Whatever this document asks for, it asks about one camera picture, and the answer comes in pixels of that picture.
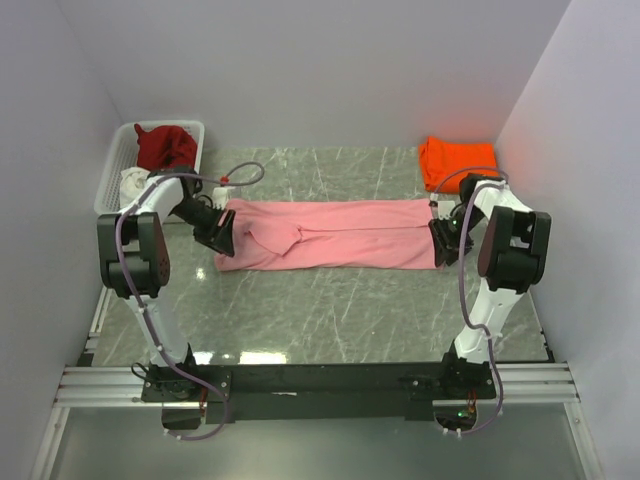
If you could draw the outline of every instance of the pink garment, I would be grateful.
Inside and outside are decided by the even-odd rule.
[[[248,202],[232,199],[236,255],[219,270],[310,267],[433,269],[428,199]]]

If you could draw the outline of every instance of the white cloth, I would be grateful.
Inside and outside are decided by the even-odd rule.
[[[125,208],[144,190],[149,170],[131,167],[122,170],[120,175],[122,176],[122,180],[120,180],[120,208]]]

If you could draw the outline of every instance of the cable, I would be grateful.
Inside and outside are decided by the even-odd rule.
[[[253,178],[247,182],[231,182],[231,181],[227,181],[228,177],[231,176],[232,173],[238,171],[241,168],[244,168],[246,166],[250,166],[250,165],[255,165],[260,169],[260,173],[256,178]],[[169,355],[167,355],[167,353],[164,350],[164,347],[162,345],[162,342],[160,342],[160,338],[158,337],[158,332],[156,331],[154,325],[153,325],[153,320],[151,319],[151,316],[149,315],[149,311],[147,310],[147,306],[144,303],[144,300],[142,299],[142,296],[140,295],[140,292],[138,292],[138,289],[136,288],[134,282],[133,282],[133,278],[131,277],[131,272],[129,271],[129,269],[127,268],[127,263],[126,263],[126,259],[125,259],[125,254],[124,254],[124,249],[122,246],[122,226],[124,225],[124,222],[126,221],[126,219],[132,215],[133,213],[135,213],[135,211],[138,209],[138,206],[144,202],[147,198],[149,198],[149,196],[151,195],[151,193],[158,187],[158,185],[160,185],[162,182],[166,182],[169,179],[172,178],[192,178],[195,180],[201,180],[203,182],[210,182],[210,183],[216,183],[218,185],[224,185],[224,186],[230,186],[230,187],[244,187],[244,186],[248,186],[248,185],[253,185],[255,183],[258,183],[260,180],[262,180],[264,178],[264,174],[265,174],[265,170],[264,170],[264,166],[258,162],[244,162],[241,163],[240,165],[235,166],[234,168],[232,168],[229,173],[227,175],[225,175],[224,177],[222,177],[224,180],[217,180],[214,178],[208,178],[208,177],[203,177],[202,175],[198,175],[195,173],[169,173],[167,175],[162,175],[157,177],[158,180],[156,180],[153,184],[150,185],[150,188],[147,188],[142,195],[140,195],[139,198],[137,198],[135,200],[135,202],[127,209],[125,210],[120,217],[118,218],[118,221],[116,222],[116,251],[118,254],[118,261],[120,262],[120,268],[122,268],[122,274],[127,282],[127,286],[129,287],[129,290],[131,291],[131,294],[133,295],[133,297],[136,299],[136,303],[138,304],[138,308],[140,309],[140,312],[142,314],[142,318],[144,319],[144,323],[147,327],[147,330],[149,331],[149,335],[151,336],[151,339],[153,340],[153,344],[155,345],[156,349],[158,350],[158,353],[160,354],[160,357],[162,358],[162,360],[164,360],[164,362],[169,366],[169,368],[171,368],[171,370],[173,370],[174,372],[176,372],[178,375],[186,378],[187,380],[190,380],[194,383],[197,383],[198,385],[206,388],[207,390],[215,393],[221,400],[222,400],[222,405],[223,405],[223,415],[222,415],[222,420],[220,421],[220,423],[218,424],[218,426],[216,428],[214,428],[213,430],[211,430],[208,433],[205,433],[203,435],[194,435],[194,436],[184,436],[181,435],[173,430],[167,430],[166,433],[168,433],[169,435],[177,438],[178,440],[185,440],[185,441],[197,441],[197,440],[205,440],[207,438],[211,438],[213,437],[215,434],[217,434],[220,430],[222,430],[222,428],[225,426],[226,423],[228,423],[229,421],[229,401],[227,400],[227,397],[220,391],[218,390],[216,387],[214,387],[213,385],[211,385],[210,383],[195,377],[193,375],[191,375],[190,373],[187,373],[183,370],[180,370],[180,368],[178,368],[178,366],[174,363],[174,361],[171,359],[171,357],[169,357]]]
[[[440,189],[446,183],[447,180],[449,180],[450,178],[455,177],[459,173],[469,172],[471,170],[489,170],[489,171],[492,171],[492,172],[496,172],[496,173],[499,173],[502,176],[502,178],[504,178],[505,182],[509,181],[509,175],[507,175],[507,172],[505,172],[504,170],[501,170],[500,168],[497,168],[497,167],[481,167],[481,166],[464,167],[464,168],[456,170],[455,172],[450,173],[449,175],[444,177],[444,179],[442,179],[442,181],[438,184],[438,186],[433,190],[433,192],[431,194],[432,195],[437,195],[438,192],[440,192]]]
[[[478,188],[476,188],[469,199],[469,205],[474,205],[478,194],[486,189],[486,188],[494,188],[496,190],[502,190],[504,185],[496,185],[495,183],[483,183]],[[458,292],[460,293],[460,308],[462,309],[462,317],[464,318],[464,323],[467,324],[471,330],[482,330],[485,336],[487,337],[487,344],[489,350],[489,365],[491,367],[491,371],[495,377],[496,383],[498,385],[498,404],[496,405],[496,409],[493,412],[493,415],[489,417],[489,419],[481,424],[478,427],[474,427],[471,430],[466,430],[461,432],[462,435],[468,435],[470,433],[478,432],[489,425],[491,425],[494,420],[500,414],[502,410],[502,402],[504,401],[504,385],[502,383],[502,378],[500,377],[500,372],[498,372],[498,367],[496,365],[495,353],[493,351],[493,339],[491,338],[491,332],[486,325],[475,325],[471,323],[471,319],[469,318],[469,310],[467,309],[467,298],[464,291],[464,252],[467,243],[467,233],[469,231],[469,222],[471,219],[471,211],[473,208],[467,208],[467,211],[464,214],[464,220],[462,222],[462,230],[460,233],[460,248],[458,252]]]

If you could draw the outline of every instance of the black metal frame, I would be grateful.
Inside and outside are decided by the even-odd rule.
[[[237,420],[402,417],[434,420],[434,400],[495,398],[488,363],[469,364],[452,351],[442,362],[326,364],[326,365],[198,365],[191,373],[227,396],[230,422]],[[167,367],[149,372],[141,400],[170,404],[197,401],[202,390]],[[218,423],[220,398],[206,399],[206,422]],[[166,428],[187,428],[187,419],[199,422],[201,412],[172,410],[163,414]]]

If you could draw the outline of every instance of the floor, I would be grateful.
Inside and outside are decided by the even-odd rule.
[[[238,422],[213,440],[189,445],[162,435],[156,409],[72,409],[51,478],[587,477],[564,407],[547,404],[505,405],[498,422],[462,441],[443,437],[432,422],[387,418]]]
[[[227,149],[203,156],[220,177],[257,160],[266,167],[249,200],[346,201],[422,198],[412,148]],[[248,179],[254,172],[241,172]],[[479,242],[483,225],[472,237]],[[213,253],[186,225],[165,225],[171,259],[166,294],[199,363],[437,361],[462,328],[455,268],[433,271],[310,269],[219,273]],[[467,257],[472,305],[477,248]],[[512,311],[496,352],[501,361],[546,360],[529,296]],[[93,365],[146,361],[133,314],[110,297]]]

